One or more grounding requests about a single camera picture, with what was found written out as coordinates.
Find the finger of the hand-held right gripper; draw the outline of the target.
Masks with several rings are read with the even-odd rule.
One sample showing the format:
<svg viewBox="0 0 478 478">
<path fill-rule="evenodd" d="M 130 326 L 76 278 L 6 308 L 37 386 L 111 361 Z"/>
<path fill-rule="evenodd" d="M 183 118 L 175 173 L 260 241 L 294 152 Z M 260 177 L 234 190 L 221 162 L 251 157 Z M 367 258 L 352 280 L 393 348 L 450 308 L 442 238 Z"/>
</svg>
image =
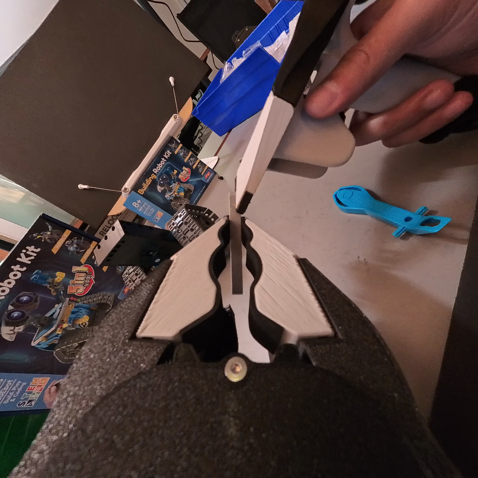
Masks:
<svg viewBox="0 0 478 478">
<path fill-rule="evenodd" d="M 236 211 L 245 213 L 267 170 L 316 179 L 345 164 L 355 138 L 339 115 L 318 120 L 270 93 L 236 176 Z"/>
</svg>

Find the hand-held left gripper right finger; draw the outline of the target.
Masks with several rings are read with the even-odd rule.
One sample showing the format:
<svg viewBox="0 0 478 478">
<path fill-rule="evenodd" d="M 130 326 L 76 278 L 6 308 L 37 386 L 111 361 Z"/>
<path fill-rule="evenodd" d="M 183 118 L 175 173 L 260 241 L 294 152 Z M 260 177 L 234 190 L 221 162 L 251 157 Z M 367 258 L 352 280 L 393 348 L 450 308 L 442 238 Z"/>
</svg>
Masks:
<svg viewBox="0 0 478 478">
<path fill-rule="evenodd" d="M 241 219 L 241 229 L 246 267 L 253 276 L 248 322 L 255 340 L 276 352 L 282 344 L 333 337 L 298 256 L 247 218 Z"/>
</svg>

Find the black divider panel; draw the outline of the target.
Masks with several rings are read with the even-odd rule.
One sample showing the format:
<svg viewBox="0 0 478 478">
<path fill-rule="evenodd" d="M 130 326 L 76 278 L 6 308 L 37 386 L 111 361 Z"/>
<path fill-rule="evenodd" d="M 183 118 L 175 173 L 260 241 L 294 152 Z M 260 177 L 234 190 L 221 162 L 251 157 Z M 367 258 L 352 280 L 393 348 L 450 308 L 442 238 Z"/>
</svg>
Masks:
<svg viewBox="0 0 478 478">
<path fill-rule="evenodd" d="M 208 66 L 134 1 L 62 0 L 1 76 L 1 174 L 99 227 Z"/>
</svg>

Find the clear plastic bag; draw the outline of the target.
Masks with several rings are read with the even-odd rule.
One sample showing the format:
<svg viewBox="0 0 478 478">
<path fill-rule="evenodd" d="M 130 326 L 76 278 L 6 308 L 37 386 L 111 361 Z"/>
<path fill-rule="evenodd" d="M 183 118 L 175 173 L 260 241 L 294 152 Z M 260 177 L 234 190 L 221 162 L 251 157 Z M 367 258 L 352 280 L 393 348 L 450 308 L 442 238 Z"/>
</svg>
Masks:
<svg viewBox="0 0 478 478">
<path fill-rule="evenodd" d="M 263 46 L 260 41 L 257 41 L 252 46 L 247 47 L 242 54 L 235 53 L 235 56 L 225 63 L 220 83 L 223 83 L 226 78 L 230 76 L 230 74 L 232 74 L 255 51 L 264 50 L 269 56 L 280 63 L 287 51 L 289 45 L 289 36 L 290 32 L 284 31 L 270 46 Z"/>
</svg>

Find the blue plastic bin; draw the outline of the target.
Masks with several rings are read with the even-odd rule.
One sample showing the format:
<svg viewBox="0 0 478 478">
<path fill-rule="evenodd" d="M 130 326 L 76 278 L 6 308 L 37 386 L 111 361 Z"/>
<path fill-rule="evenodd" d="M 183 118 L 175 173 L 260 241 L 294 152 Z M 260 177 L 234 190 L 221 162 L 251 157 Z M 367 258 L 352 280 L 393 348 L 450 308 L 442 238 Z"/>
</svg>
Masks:
<svg viewBox="0 0 478 478">
<path fill-rule="evenodd" d="M 294 31 L 302 6 L 302 1 L 280 1 L 235 53 L 242 54 L 257 41 L 270 46 L 282 32 Z M 193 116 L 219 136 L 224 135 L 264 107 L 281 63 L 259 50 L 223 83 L 220 69 L 194 108 Z"/>
</svg>

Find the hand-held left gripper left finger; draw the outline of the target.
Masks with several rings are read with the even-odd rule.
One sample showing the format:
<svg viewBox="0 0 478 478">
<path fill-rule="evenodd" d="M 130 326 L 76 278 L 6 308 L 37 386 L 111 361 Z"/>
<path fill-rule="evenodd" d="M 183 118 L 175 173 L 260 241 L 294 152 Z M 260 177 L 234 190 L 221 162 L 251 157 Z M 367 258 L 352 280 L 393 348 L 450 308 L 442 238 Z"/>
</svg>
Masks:
<svg viewBox="0 0 478 478">
<path fill-rule="evenodd" d="M 179 339 L 218 309 L 222 303 L 218 278 L 226 267 L 228 243 L 225 216 L 172 256 L 136 337 Z"/>
</svg>

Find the person's right hand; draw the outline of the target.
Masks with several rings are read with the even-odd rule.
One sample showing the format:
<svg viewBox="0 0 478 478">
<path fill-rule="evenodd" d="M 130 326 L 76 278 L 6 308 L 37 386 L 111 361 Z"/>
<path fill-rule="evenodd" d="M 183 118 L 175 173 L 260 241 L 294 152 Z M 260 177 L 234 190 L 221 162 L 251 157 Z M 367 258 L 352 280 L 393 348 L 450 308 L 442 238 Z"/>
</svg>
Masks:
<svg viewBox="0 0 478 478">
<path fill-rule="evenodd" d="M 345 111 L 403 56 L 459 76 L 477 75 L 477 18 L 475 0 L 375 1 L 351 24 L 357 43 L 308 94 L 307 114 L 325 119 Z M 453 82 L 433 81 L 388 111 L 355 111 L 350 131 L 356 146 L 381 141 L 397 148 L 446 127 L 473 102 Z"/>
</svg>

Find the blue printed booklet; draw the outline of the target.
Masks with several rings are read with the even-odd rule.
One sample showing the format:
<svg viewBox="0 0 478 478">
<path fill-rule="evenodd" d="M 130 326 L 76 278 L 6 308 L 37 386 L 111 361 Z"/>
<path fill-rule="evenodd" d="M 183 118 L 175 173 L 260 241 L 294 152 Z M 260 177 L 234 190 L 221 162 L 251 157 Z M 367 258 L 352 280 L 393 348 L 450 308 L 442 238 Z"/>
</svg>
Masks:
<svg viewBox="0 0 478 478">
<path fill-rule="evenodd" d="M 124 206 L 154 226 L 166 223 L 187 204 L 195 205 L 216 172 L 170 136 L 124 201 Z"/>
</svg>

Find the blue grey tracked toy robot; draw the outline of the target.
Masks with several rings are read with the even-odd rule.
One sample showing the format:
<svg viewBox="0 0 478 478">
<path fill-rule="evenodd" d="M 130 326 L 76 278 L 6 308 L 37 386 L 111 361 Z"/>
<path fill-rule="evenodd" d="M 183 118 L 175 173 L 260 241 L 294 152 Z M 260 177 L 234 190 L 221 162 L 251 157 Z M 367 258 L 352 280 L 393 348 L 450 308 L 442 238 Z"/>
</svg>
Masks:
<svg viewBox="0 0 478 478">
<path fill-rule="evenodd" d="M 95 263 L 120 270 L 125 283 L 119 294 L 122 300 L 145 279 L 148 270 L 170 259 L 218 219 L 209 208 L 185 205 L 167 221 L 166 229 L 117 220 L 96 246 Z"/>
</svg>

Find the grey desk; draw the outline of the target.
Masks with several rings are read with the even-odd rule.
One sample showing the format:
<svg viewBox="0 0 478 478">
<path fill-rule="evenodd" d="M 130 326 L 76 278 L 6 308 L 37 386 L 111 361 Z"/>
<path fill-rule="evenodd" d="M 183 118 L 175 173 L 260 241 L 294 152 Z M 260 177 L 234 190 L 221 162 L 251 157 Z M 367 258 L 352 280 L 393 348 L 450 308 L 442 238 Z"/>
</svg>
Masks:
<svg viewBox="0 0 478 478">
<path fill-rule="evenodd" d="M 375 142 L 319 179 L 267 171 L 245 218 L 308 259 L 373 322 L 402 369 L 422 414 L 431 414 L 470 220 L 453 219 L 451 188 L 471 198 L 469 154 L 448 139 L 387 149 Z M 394 227 L 342 212 L 333 194 L 358 185 L 409 211 L 451 217 L 440 232 L 397 239 Z"/>
</svg>

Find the blue long brick piece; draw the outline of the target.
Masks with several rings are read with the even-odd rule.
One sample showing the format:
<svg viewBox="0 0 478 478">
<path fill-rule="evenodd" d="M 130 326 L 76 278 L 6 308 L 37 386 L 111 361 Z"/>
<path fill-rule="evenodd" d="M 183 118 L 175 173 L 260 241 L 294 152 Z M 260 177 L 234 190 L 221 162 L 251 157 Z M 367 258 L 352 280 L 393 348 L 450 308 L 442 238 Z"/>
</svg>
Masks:
<svg viewBox="0 0 478 478">
<path fill-rule="evenodd" d="M 367 215 L 394 226 L 392 235 L 396 238 L 406 233 L 424 235 L 439 232 L 452 219 L 449 217 L 427 215 L 426 206 L 415 212 L 402 209 L 375 199 L 361 186 L 352 185 L 339 188 L 333 199 L 340 210 L 350 214 Z"/>
</svg>

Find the black padded object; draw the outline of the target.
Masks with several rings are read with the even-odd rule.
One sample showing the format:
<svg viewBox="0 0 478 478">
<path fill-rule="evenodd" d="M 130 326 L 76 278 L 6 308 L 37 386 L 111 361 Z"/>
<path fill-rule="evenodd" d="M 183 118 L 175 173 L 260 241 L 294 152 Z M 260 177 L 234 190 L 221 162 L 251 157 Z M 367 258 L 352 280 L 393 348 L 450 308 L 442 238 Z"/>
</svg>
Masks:
<svg viewBox="0 0 478 478">
<path fill-rule="evenodd" d="M 236 51 L 232 36 L 257 26 L 266 13 L 253 0 L 192 0 L 177 14 L 181 23 L 221 62 Z"/>
</svg>

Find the white antenna bracket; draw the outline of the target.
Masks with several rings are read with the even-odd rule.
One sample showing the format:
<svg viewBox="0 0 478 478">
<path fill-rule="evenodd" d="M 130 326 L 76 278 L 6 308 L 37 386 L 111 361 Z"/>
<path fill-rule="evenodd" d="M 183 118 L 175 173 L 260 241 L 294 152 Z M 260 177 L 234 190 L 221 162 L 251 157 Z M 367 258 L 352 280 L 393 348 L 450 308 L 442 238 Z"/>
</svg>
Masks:
<svg viewBox="0 0 478 478">
<path fill-rule="evenodd" d="M 170 117 L 169 121 L 167 122 L 163 130 L 161 131 L 157 141 L 151 147 L 151 149 L 146 154 L 145 158 L 142 160 L 139 166 L 131 173 L 128 180 L 123 185 L 122 189 L 113 190 L 113 189 L 107 189 L 107 188 L 93 187 L 86 184 L 79 184 L 77 187 L 80 190 L 96 189 L 96 190 L 103 190 L 103 191 L 110 191 L 110 192 L 118 192 L 118 193 L 121 193 L 123 197 L 125 198 L 128 197 L 128 195 L 132 192 L 136 182 L 148 169 L 148 167 L 150 166 L 152 161 L 155 159 L 158 152 L 162 149 L 162 147 L 164 146 L 168 138 L 175 135 L 182 128 L 184 124 L 184 119 L 179 113 L 178 103 L 176 99 L 175 78 L 171 76 L 169 78 L 169 81 L 173 89 L 173 95 L 174 95 L 175 105 L 176 105 L 176 113 Z"/>
</svg>

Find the green plastic bin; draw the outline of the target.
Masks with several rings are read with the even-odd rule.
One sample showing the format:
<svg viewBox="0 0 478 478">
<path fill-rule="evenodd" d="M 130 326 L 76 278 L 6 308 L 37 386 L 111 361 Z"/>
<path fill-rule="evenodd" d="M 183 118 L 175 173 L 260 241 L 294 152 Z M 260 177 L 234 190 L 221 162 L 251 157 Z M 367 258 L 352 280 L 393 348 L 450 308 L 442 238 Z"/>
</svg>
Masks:
<svg viewBox="0 0 478 478">
<path fill-rule="evenodd" d="M 0 477 L 8 477 L 43 426 L 49 412 L 0 419 Z"/>
</svg>

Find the dark printed toy kit box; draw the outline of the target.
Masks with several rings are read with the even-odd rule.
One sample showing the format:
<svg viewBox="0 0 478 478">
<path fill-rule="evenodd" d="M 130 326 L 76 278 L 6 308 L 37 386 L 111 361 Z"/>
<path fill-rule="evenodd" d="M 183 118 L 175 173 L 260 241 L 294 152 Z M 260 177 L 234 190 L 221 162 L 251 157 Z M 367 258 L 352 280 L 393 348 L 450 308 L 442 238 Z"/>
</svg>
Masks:
<svg viewBox="0 0 478 478">
<path fill-rule="evenodd" d="M 84 340 L 130 291 L 124 267 L 100 267 L 92 235 L 45 214 L 0 268 L 0 410 L 51 408 Z"/>
</svg>

